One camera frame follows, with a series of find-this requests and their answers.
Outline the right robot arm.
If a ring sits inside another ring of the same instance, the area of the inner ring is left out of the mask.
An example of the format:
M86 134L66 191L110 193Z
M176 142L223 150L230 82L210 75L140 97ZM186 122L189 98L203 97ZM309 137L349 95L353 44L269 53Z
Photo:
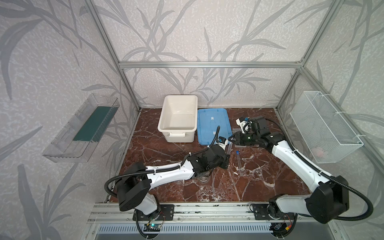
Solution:
M268 212L272 218L277 219L283 214L294 213L312 217L319 223L326 224L334 219L365 220L373 214L374 205L368 197L350 187L342 176L334 177L312 163L294 148L284 131L272 133L268 122L270 119L264 117L237 119L236 124L240 131L230 137L230 142L238 146L266 149L294 171L311 192L309 195L277 195L270 199ZM367 209L358 216L344 217L342 214L350 208L350 193L361 198Z

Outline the clear test tube rack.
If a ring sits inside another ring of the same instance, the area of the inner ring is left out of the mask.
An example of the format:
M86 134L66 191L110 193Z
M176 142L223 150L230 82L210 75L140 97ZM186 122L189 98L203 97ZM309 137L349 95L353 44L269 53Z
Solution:
M233 135L229 138L229 141L232 142L236 148L245 148L244 143L244 134L240 128L232 129Z

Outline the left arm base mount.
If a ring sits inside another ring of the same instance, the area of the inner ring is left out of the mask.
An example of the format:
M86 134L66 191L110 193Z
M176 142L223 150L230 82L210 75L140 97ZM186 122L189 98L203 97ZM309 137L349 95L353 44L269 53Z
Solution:
M174 218L175 205L160 204L159 208L149 215L135 210L133 220L136 221L172 221Z

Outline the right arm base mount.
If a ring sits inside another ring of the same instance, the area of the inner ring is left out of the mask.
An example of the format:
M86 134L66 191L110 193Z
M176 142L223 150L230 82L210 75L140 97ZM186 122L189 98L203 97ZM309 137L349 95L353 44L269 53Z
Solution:
M268 203L261 203L261 204L252 203L249 205L249 210L254 215L255 220L293 222L293 220L295 219L294 213L272 214L272 212L269 211Z

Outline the blue capped test tube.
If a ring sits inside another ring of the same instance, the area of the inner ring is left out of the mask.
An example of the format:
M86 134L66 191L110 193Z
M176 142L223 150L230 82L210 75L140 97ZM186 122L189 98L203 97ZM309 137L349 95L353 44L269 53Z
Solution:
M227 154L227 155L230 155L230 154L231 154L232 146L233 146L233 143L232 143L232 142L228 142L228 144L227 144L227 150L226 150L226 154Z
M241 157L240 157L240 151L236 151L236 157L237 157L237 162L238 162L238 170L240 171L242 169L242 162L241 162Z

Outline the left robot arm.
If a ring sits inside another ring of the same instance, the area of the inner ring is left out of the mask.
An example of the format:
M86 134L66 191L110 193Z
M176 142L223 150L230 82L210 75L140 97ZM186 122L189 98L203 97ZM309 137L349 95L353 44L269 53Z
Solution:
M150 194L152 189L210 175L216 168L226 170L229 160L230 155L225 148L212 145L204 150L188 153L182 161L169 165L146 166L143 162L136 162L124 174L107 180L104 190L118 199L121 212L134 209L154 219L162 209L158 198Z

